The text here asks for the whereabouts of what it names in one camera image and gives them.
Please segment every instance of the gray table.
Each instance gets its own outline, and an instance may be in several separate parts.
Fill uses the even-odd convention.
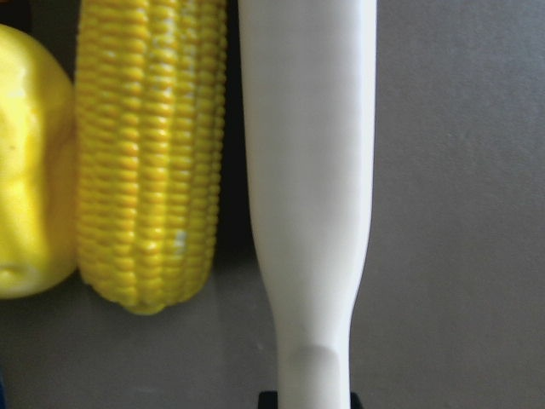
[[[9,409],[252,409],[275,388],[235,6],[209,283],[151,318],[77,276],[0,302]],[[35,35],[71,72],[76,2],[34,11]],[[545,407],[544,21],[541,0],[380,1],[374,211],[351,340],[366,408]]]

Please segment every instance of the yellow bell pepper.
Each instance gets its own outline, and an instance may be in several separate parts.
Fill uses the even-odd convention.
[[[36,40],[0,25],[0,298],[76,269],[72,83]]]

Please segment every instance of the corn cob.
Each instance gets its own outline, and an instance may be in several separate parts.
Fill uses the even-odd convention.
[[[226,0],[83,0],[77,253],[136,314],[195,295],[218,217]]]

